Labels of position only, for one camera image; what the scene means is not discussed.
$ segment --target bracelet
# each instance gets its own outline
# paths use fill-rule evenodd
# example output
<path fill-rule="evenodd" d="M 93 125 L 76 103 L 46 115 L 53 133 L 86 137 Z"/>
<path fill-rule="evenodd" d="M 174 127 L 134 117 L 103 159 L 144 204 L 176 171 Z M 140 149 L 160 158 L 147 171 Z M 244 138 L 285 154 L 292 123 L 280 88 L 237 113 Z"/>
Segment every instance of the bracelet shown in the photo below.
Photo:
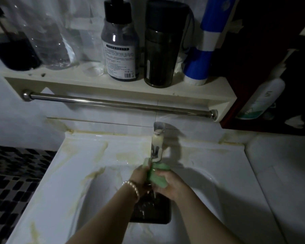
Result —
<path fill-rule="evenodd" d="M 124 184 L 130 185 L 134 189 L 134 191 L 136 192 L 136 195 L 137 195 L 137 201 L 136 201 L 136 203 L 137 203 L 140 199 L 140 194 L 139 194 L 139 190 L 137 189 L 136 185 L 132 181 L 129 181 L 129 180 L 123 182 L 122 186 Z"/>

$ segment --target faucet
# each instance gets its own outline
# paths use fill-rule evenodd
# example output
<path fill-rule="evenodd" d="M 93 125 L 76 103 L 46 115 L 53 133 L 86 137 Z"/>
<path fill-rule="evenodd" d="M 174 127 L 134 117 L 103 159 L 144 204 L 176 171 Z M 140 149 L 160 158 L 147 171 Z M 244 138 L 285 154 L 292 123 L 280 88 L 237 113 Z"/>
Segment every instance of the faucet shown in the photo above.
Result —
<path fill-rule="evenodd" d="M 154 133 L 151 138 L 151 155 L 153 162 L 159 162 L 163 154 L 165 123 L 154 122 Z"/>

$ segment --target blue and white container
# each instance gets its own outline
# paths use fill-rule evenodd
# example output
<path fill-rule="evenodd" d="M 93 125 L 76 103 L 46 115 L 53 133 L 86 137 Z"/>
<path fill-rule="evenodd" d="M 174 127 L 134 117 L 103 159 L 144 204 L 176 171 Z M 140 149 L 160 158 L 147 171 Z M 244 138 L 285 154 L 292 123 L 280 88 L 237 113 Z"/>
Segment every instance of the blue and white container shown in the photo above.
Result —
<path fill-rule="evenodd" d="M 201 86 L 207 81 L 212 52 L 232 11 L 235 0 L 208 0 L 200 25 L 202 38 L 191 48 L 183 70 L 184 81 Z"/>

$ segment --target green cloth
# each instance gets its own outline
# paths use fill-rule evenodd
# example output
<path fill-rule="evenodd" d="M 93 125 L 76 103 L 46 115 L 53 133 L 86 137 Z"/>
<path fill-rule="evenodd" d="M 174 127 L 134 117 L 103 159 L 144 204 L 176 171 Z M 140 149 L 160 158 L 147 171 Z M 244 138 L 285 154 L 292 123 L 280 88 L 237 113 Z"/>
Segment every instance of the green cloth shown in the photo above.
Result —
<path fill-rule="evenodd" d="M 150 158 L 145 158 L 145 161 L 143 162 L 143 166 L 148 166 Z M 152 163 L 150 170 L 147 172 L 147 180 L 149 180 L 152 183 L 155 183 L 157 186 L 166 188 L 168 183 L 164 176 L 156 175 L 155 169 L 161 169 L 161 170 L 170 170 L 170 167 L 167 164 L 163 163 Z"/>

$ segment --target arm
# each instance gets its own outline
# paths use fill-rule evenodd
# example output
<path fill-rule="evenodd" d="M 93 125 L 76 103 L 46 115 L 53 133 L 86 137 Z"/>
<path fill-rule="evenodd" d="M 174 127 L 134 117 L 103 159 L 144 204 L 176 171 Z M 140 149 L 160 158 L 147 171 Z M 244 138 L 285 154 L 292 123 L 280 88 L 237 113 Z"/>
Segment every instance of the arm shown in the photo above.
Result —
<path fill-rule="evenodd" d="M 140 195 L 144 193 L 143 184 L 149 167 L 139 166 L 134 170 L 130 181 L 135 183 Z M 112 199 L 66 244 L 121 244 L 130 221 L 137 195 L 134 189 L 124 184 Z"/>
<path fill-rule="evenodd" d="M 153 189 L 174 200 L 181 212 L 191 244 L 239 244 L 242 243 L 204 205 L 193 190 L 174 172 L 156 171 L 165 176 L 168 186 Z"/>

